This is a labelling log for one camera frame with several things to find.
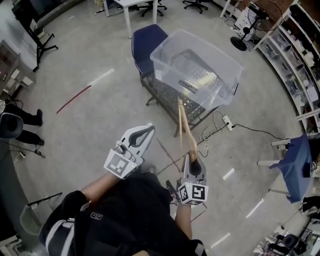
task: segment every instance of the person's foot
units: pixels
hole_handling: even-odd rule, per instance
[[[105,11],[105,9],[104,8],[101,8],[100,10],[98,10],[96,13],[95,13],[95,15],[98,15],[98,14],[100,14],[100,13],[103,13]]]
[[[43,120],[42,120],[42,116],[43,116],[42,110],[41,110],[41,109],[38,109],[38,110],[36,111],[36,115],[37,115],[37,117],[40,118],[39,126],[42,126],[42,125],[44,124],[44,122],[43,122]]]
[[[45,145],[45,141],[43,139],[40,139],[40,142],[38,144],[39,146],[44,146]]]

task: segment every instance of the concrete floor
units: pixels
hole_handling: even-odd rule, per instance
[[[258,51],[242,52],[232,46],[230,37],[235,33],[219,18],[219,8],[207,4],[209,10],[199,14],[195,9],[185,10],[180,0],[163,4],[168,9],[164,17],[157,17],[157,23],[168,34],[184,29],[243,65],[232,103],[219,107],[233,124],[262,129],[281,138],[302,134],[301,125],[295,119],[295,108],[273,69]],[[154,103],[145,105],[150,94],[140,84],[123,13],[107,18],[104,13],[95,15],[98,8],[93,0],[86,0],[46,27],[55,34],[52,44],[59,50],[45,53],[36,73],[36,85],[20,93],[24,109],[31,113],[42,109],[44,119],[43,126],[34,131],[45,140],[41,150],[46,159],[28,153],[25,160],[15,161],[18,177],[30,201],[57,192],[79,190],[99,178],[105,173],[103,165],[110,148],[126,129],[137,125],[151,122],[156,127],[155,138],[144,158],[158,171],[172,161],[156,139],[174,160],[181,156],[179,138],[173,138],[176,127],[170,117]],[[152,23],[152,13],[143,18],[133,11],[130,19],[135,31]],[[107,72],[108,75],[56,114],[74,95]],[[218,113],[215,119],[223,125]],[[195,138],[212,124],[210,116],[192,131]],[[267,134],[237,127],[232,132],[225,129],[215,134],[209,144],[253,148],[274,140]],[[199,147],[202,152],[205,149],[203,145]],[[202,209],[205,212],[192,222],[192,228],[193,237],[203,241],[208,255],[252,255],[264,236],[270,235],[279,223],[296,212],[298,206],[291,205],[285,196],[268,193],[279,172],[256,164],[258,160],[279,157],[268,145],[265,150],[262,147],[210,149],[208,157],[203,158],[209,198],[207,209],[204,206],[193,209],[195,217]],[[232,168],[235,172],[223,180]],[[177,177],[174,165],[158,176],[162,184],[168,179],[174,183]],[[246,218],[262,198],[265,202]],[[303,220],[297,214],[287,228],[296,233]],[[224,241],[215,245],[228,233]]]

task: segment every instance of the metal shelving unit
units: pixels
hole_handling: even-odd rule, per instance
[[[306,16],[312,21],[312,23],[320,33],[320,27],[317,26],[315,21],[303,9],[303,7],[298,4],[297,0],[294,1],[293,5],[294,4],[297,4],[297,6],[306,14]],[[289,19],[298,27],[301,33],[305,36],[306,40],[312,46],[314,52],[320,58],[320,53],[317,50],[316,46],[313,44],[312,40],[301,27],[301,25],[291,15],[290,9],[288,8],[288,10],[283,14],[282,20],[287,21]],[[275,39],[277,35],[281,35],[281,38],[285,38],[286,42],[289,43],[288,46],[280,45],[280,43],[278,43],[279,40]],[[281,26],[281,24],[274,31],[268,32],[254,49],[259,49],[263,53],[276,73],[279,75],[280,79],[285,85],[285,88],[288,90],[292,101],[297,109],[297,121],[301,121],[305,131],[310,132],[307,120],[314,119],[317,126],[317,128],[314,128],[314,131],[320,133],[320,108],[318,107],[318,103],[320,102],[320,80],[316,79],[316,75],[313,72],[312,66],[310,66],[306,61],[305,50],[301,50],[294,38],[290,35],[290,32],[286,31],[286,29]],[[291,53],[294,51],[294,56],[296,56],[297,60],[299,59],[299,61],[301,61],[301,65],[297,66],[297,64],[294,64],[291,61],[292,58],[289,58],[289,50]],[[284,68],[287,67],[288,70],[283,69],[281,67],[281,64],[283,64]],[[307,73],[308,79],[303,79],[303,72]],[[289,83],[293,85],[296,84],[293,83],[293,81],[297,82],[297,86],[290,87]],[[310,92],[310,89],[315,89],[318,100],[312,100],[312,96],[308,94],[308,92]]]

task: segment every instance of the person's arm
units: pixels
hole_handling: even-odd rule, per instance
[[[191,240],[191,205],[182,204],[181,202],[179,202],[178,208],[176,209],[175,223]]]
[[[87,185],[81,192],[85,195],[88,202],[95,203],[120,180],[120,178],[108,172]]]

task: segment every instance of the chair base with wheels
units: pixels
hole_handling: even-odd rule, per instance
[[[201,4],[201,1],[200,0],[195,0],[195,2],[192,2],[192,1],[187,1],[187,0],[184,0],[182,1],[182,3],[188,3],[189,5],[185,6],[184,9],[187,9],[188,7],[192,7],[192,6],[195,6],[197,7],[200,11],[199,13],[202,14],[202,8],[204,8],[206,11],[208,10],[208,7],[206,7],[205,5]]]
[[[154,8],[153,1],[148,1],[147,3],[148,3],[148,5],[139,6],[139,7],[137,8],[138,11],[139,11],[139,9],[141,9],[141,8],[146,8],[146,9],[144,10],[144,12],[141,14],[141,17],[144,17],[147,12],[151,11],[151,10]],[[164,9],[166,10],[167,7],[164,6],[164,5],[162,5],[160,2],[158,2],[157,12],[158,12],[158,14],[160,14],[161,17],[163,17],[164,14],[162,13],[162,11],[159,10],[159,8],[164,8]]]

